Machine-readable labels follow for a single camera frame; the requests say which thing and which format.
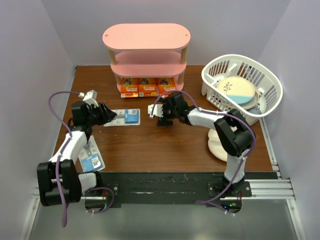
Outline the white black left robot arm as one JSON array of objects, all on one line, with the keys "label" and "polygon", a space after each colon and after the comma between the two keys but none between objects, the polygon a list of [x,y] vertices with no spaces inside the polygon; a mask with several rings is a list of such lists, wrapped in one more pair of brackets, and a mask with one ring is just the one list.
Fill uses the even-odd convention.
[{"label": "white black left robot arm", "polygon": [[104,190],[101,176],[97,171],[78,173],[75,163],[81,150],[88,143],[92,127],[110,123],[117,114],[105,103],[97,105],[77,101],[71,105],[73,122],[70,132],[56,154],[47,162],[37,166],[37,180],[40,202],[43,206],[77,203],[83,193],[99,196]]}]

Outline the pink three-tier wooden shelf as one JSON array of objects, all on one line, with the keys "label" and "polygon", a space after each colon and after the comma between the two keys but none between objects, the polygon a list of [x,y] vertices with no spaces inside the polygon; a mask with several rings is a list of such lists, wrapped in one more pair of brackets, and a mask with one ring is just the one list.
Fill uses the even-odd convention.
[{"label": "pink three-tier wooden shelf", "polygon": [[177,23],[120,23],[102,35],[121,94],[122,78],[174,78],[184,86],[189,30]]}]

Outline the orange razor box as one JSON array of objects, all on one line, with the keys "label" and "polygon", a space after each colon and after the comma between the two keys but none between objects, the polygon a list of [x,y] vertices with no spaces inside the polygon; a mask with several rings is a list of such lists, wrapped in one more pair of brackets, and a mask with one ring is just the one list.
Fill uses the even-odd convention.
[{"label": "orange razor box", "polygon": [[143,77],[138,82],[139,97],[155,97],[157,95],[157,79],[154,77]]},{"label": "orange razor box", "polygon": [[176,90],[176,83],[173,77],[157,78],[157,86],[160,95],[171,90]]},{"label": "orange razor box", "polygon": [[123,77],[120,85],[121,98],[137,98],[139,96],[139,78]]}]

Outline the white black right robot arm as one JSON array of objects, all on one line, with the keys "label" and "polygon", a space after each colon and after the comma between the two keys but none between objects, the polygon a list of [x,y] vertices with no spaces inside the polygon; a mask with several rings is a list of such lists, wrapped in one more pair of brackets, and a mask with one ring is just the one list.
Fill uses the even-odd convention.
[{"label": "white black right robot arm", "polygon": [[248,155],[256,145],[256,135],[238,109],[230,111],[213,111],[199,107],[193,100],[189,105],[182,90],[167,91],[157,97],[153,104],[147,107],[149,117],[157,117],[157,126],[171,126],[173,120],[188,126],[205,127],[217,132],[222,148],[227,153],[226,169],[223,174],[221,193],[215,198],[226,194],[233,197],[240,190],[240,183],[245,173],[245,163]]}]

